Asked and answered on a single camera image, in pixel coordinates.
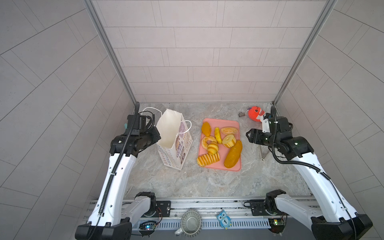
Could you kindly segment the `dark orange oval bread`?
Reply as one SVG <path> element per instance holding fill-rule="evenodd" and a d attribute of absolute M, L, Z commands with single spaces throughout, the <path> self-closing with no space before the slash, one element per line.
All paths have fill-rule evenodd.
<path fill-rule="evenodd" d="M 211 136 L 212 128 L 208 122 L 203 122 L 201 130 L 206 137 Z"/>

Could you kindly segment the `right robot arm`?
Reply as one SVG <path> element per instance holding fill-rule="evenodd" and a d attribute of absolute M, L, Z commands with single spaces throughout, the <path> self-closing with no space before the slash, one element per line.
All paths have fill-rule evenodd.
<path fill-rule="evenodd" d="M 281 165 L 293 165 L 306 181 L 319 204 L 319 210 L 290 197 L 283 190 L 266 194 L 265 210 L 269 215 L 285 213 L 311 230 L 317 240 L 359 240 L 372 227 L 366 214 L 360 214 L 343 197 L 321 166 L 314 149 L 303 137 L 293 137 L 293 124 L 278 116 L 271 106 L 261 130 L 246 133 L 250 143 L 267 146 Z"/>

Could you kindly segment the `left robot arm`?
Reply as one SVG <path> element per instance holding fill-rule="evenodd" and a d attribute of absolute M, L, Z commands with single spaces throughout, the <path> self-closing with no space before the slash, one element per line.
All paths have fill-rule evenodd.
<path fill-rule="evenodd" d="M 135 103 L 125 132 L 111 141 L 109 167 L 99 199 L 87 223 L 77 227 L 75 239 L 129 240 L 133 225 L 142 215 L 156 212 L 155 194 L 140 192 L 126 206 L 127 216 L 122 217 L 125 189 L 138 154 L 161 139 L 155 119 L 152 112 L 140 111 L 140 103 Z"/>

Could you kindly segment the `white printed paper bag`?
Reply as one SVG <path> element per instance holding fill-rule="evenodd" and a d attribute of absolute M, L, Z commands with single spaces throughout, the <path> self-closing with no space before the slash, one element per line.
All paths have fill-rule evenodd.
<path fill-rule="evenodd" d="M 193 143 L 192 122 L 185 120 L 182 113 L 167 109 L 161 112 L 156 127 L 161 136 L 157 147 L 163 164 L 181 170 Z"/>

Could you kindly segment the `long brown baguette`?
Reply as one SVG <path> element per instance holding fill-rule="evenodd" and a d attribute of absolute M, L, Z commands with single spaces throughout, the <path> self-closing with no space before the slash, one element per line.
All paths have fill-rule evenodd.
<path fill-rule="evenodd" d="M 230 148 L 226 159 L 224 161 L 224 166 L 227 169 L 233 168 L 241 157 L 241 153 L 243 150 L 242 141 L 237 141 L 233 147 Z"/>

